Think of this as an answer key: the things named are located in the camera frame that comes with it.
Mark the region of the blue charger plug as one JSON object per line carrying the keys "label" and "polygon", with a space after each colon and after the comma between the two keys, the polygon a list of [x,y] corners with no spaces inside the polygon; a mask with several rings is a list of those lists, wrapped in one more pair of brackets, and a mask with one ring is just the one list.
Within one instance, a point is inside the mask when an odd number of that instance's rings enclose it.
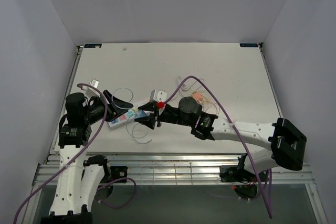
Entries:
{"label": "blue charger plug", "polygon": [[147,122],[149,119],[148,115],[146,112],[144,112],[143,110],[139,110],[136,115],[134,116],[134,121],[139,122],[139,123],[143,123],[143,122]]}

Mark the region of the white colourful power strip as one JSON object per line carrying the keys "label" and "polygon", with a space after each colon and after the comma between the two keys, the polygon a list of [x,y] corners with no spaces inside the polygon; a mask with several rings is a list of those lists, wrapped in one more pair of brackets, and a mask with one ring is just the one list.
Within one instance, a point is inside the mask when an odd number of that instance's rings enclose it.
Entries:
{"label": "white colourful power strip", "polygon": [[136,101],[133,104],[133,108],[129,109],[125,114],[122,114],[121,116],[119,116],[118,118],[107,122],[107,126],[109,127],[109,129],[114,130],[117,129],[119,127],[125,126],[129,123],[134,122],[134,116],[136,115],[137,111],[138,111],[138,107],[142,106],[146,103],[149,102],[149,98],[143,99],[141,101]]}

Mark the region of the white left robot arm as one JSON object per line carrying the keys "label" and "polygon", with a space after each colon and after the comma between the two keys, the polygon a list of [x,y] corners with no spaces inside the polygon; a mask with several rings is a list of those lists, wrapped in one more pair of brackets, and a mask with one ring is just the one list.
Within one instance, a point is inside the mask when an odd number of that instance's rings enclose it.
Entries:
{"label": "white left robot arm", "polygon": [[128,180],[127,172],[118,175],[103,155],[85,158],[93,140],[91,126],[112,121],[127,113],[133,105],[112,96],[107,90],[84,93],[65,99],[66,114],[59,122],[60,174],[49,214],[41,223],[92,223],[91,206],[98,190],[110,195],[114,183]]}

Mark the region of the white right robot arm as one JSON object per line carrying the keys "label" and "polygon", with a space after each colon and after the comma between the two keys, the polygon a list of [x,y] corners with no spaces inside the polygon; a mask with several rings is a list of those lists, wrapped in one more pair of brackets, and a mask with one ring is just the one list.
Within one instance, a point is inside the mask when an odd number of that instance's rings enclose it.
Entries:
{"label": "white right robot arm", "polygon": [[180,99],[176,108],[162,101],[150,101],[139,110],[143,115],[136,115],[134,120],[152,130],[162,123],[177,124],[189,126],[191,134],[201,140],[235,141],[261,147],[239,159],[236,171],[242,180],[250,180],[256,172],[274,167],[302,170],[307,137],[288,119],[278,118],[275,123],[230,122],[204,112],[193,97]]}

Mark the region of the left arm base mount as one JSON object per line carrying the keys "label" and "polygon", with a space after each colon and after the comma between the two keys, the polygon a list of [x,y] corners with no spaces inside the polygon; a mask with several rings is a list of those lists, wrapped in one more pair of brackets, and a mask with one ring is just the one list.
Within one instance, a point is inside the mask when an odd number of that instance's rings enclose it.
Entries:
{"label": "left arm base mount", "polygon": [[108,159],[103,155],[91,156],[87,161],[83,163],[84,167],[91,167],[93,165],[99,165],[103,167],[103,177],[101,183],[108,183],[113,180],[127,177],[127,166],[110,166]]}

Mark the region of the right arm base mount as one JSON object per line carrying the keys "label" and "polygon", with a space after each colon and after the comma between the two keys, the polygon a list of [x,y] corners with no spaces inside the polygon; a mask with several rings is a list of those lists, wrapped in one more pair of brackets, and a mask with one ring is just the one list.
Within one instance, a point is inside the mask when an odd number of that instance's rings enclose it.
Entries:
{"label": "right arm base mount", "polygon": [[[255,166],[257,167],[258,176],[261,182],[267,180],[267,169],[270,168],[271,158],[269,155],[252,155]],[[236,166],[219,167],[219,177],[221,182],[237,182],[242,184],[257,183],[258,179],[252,167],[252,162],[248,154],[243,154],[238,157],[238,164]]]}

